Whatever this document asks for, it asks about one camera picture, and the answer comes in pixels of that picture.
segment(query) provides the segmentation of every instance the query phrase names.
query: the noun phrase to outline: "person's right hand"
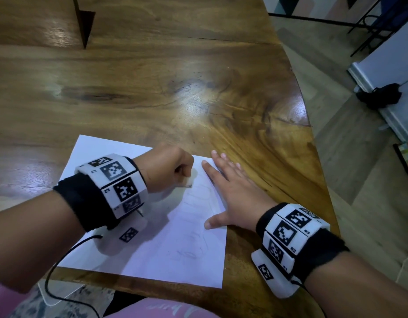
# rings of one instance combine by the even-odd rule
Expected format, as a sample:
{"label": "person's right hand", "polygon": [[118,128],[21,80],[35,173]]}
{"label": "person's right hand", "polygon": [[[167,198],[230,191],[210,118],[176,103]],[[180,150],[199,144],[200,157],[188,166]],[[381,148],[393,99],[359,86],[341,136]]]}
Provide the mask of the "person's right hand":
{"label": "person's right hand", "polygon": [[207,161],[202,162],[202,167],[225,199],[227,210],[213,215],[204,223],[204,227],[208,230],[233,224],[255,231],[261,216],[278,203],[248,177],[239,163],[233,164],[226,154],[219,156],[213,150],[211,157],[225,177]]}

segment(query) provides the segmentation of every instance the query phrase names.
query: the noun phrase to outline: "forearm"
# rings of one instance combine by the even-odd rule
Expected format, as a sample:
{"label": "forearm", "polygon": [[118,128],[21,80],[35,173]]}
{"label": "forearm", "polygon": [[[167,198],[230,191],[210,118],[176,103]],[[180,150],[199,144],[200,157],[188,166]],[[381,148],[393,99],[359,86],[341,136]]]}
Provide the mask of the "forearm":
{"label": "forearm", "polygon": [[28,292],[84,234],[55,191],[0,212],[0,282]]}
{"label": "forearm", "polygon": [[316,268],[305,287],[330,317],[408,317],[408,291],[350,252]]}

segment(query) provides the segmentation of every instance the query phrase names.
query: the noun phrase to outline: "pink shirt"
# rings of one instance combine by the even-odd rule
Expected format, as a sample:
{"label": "pink shirt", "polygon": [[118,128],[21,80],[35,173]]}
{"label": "pink shirt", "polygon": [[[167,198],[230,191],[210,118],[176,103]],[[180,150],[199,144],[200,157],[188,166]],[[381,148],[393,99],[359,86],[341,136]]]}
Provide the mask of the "pink shirt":
{"label": "pink shirt", "polygon": [[[25,300],[29,294],[17,293],[0,284],[0,318],[5,318]],[[112,315],[109,318],[218,318],[200,307],[182,302],[145,298]]]}

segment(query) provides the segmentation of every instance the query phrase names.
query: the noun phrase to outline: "wooden floor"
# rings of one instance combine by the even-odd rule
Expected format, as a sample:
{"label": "wooden floor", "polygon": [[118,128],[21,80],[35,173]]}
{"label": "wooden floor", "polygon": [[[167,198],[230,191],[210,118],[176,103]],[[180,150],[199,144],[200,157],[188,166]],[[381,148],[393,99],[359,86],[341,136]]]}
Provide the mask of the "wooden floor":
{"label": "wooden floor", "polygon": [[[353,94],[346,73],[367,53],[350,54],[363,30],[272,17],[297,77],[341,234],[355,251],[396,280],[408,258],[408,177],[385,122]],[[398,281],[408,288],[408,261]]]}

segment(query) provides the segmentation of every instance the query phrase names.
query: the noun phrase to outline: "white cord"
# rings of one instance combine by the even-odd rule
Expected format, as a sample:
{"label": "white cord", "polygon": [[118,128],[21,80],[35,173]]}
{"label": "white cord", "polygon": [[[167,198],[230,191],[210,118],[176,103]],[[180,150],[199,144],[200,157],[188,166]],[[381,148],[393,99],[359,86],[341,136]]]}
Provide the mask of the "white cord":
{"label": "white cord", "polygon": [[400,271],[398,272],[398,276],[397,276],[397,279],[395,280],[395,282],[398,282],[398,280],[400,279],[401,273],[402,273],[403,270],[404,270],[404,265],[406,264],[406,261],[407,261],[407,260],[408,260],[408,258],[404,259],[403,264],[402,264],[402,266],[401,266]]}

